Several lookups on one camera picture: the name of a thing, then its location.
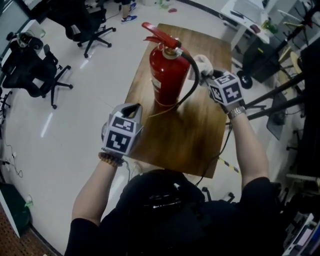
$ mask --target sneaker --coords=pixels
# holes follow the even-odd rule
[[[135,21],[137,18],[138,18],[137,16],[128,15],[128,17],[126,17],[126,18],[122,18],[121,23],[122,23],[122,24],[125,24],[125,23],[129,23],[129,22],[133,22],[133,21]]]
[[[137,3],[134,2],[133,4],[130,5],[130,10],[129,10],[129,13],[131,13],[134,9],[137,8]]]

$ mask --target wooden table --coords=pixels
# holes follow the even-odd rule
[[[179,38],[191,56],[203,54],[213,67],[231,70],[229,43],[177,26],[159,24],[158,28]],[[125,100],[143,107],[144,130],[130,157],[165,169],[202,176],[211,158],[221,149],[227,116],[209,98],[208,89],[198,86],[177,110],[148,118],[161,111],[154,102],[149,64],[149,55],[156,46],[149,43]],[[213,177],[217,160],[211,163],[205,177]]]

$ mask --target fire extinguisher hose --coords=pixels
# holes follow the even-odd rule
[[[156,117],[156,116],[159,116],[159,115],[162,115],[164,113],[167,113],[173,109],[177,109],[183,102],[186,101],[187,98],[190,97],[191,94],[194,93],[194,91],[197,89],[197,86],[199,84],[199,81],[200,81],[200,72],[199,72],[199,68],[197,66],[197,63],[195,62],[195,60],[187,53],[185,53],[184,51],[180,51],[179,54],[181,54],[181,56],[183,58],[185,58],[191,65],[191,67],[193,68],[194,70],[194,83],[193,83],[193,86],[191,87],[190,91],[176,104],[174,105],[173,107],[163,111],[163,112],[160,112],[160,113],[157,113],[157,114],[153,114],[153,115],[149,115],[148,118],[153,118],[153,117]]]

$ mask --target fire extinguisher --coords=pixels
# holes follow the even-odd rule
[[[162,107],[177,108],[196,90],[200,80],[198,66],[180,41],[148,22],[142,27],[154,34],[145,41],[158,43],[149,57],[155,100]],[[190,65],[195,73],[194,84],[178,102]]]

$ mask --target white floor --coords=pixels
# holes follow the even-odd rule
[[[117,13],[117,4],[110,3],[107,7],[107,17]],[[5,141],[16,152],[16,166],[18,171],[23,171],[23,178],[18,177],[13,169],[8,173],[3,168],[2,172],[9,176],[24,198],[31,195],[33,225],[62,254],[68,242],[74,200],[98,163],[102,125],[113,108],[125,101],[148,45],[143,40],[151,34],[141,27],[142,22],[180,26],[228,42],[235,33],[209,13],[180,2],[174,7],[177,13],[139,5],[135,11],[138,21],[125,25],[120,23],[120,15],[109,19],[106,26],[116,27],[117,31],[103,39],[112,43],[112,48],[95,43],[88,59],[83,56],[85,49],[67,39],[61,26],[50,20],[41,25],[46,31],[43,41],[50,45],[59,64],[72,66],[61,82],[71,83],[74,88],[61,88],[57,92],[56,110],[50,106],[49,95],[42,99],[30,97],[23,89],[14,92],[6,121]],[[243,90],[245,101],[249,102],[268,90],[255,83],[252,89]],[[271,102],[271,99],[266,100],[268,106]],[[251,122],[267,152],[271,180],[275,180],[288,164],[286,145],[292,129],[300,125],[293,118],[295,116],[288,117],[280,141],[267,130],[267,117]],[[3,155],[10,159],[10,147],[4,146]],[[221,157],[238,167],[233,134]],[[127,179],[128,171],[119,168],[105,214],[116,205]],[[189,176],[189,179],[196,183],[199,177]],[[213,179],[203,179],[200,187],[203,185],[209,187],[213,199],[220,199],[227,192],[233,192],[237,201],[240,199],[241,176],[220,161]]]

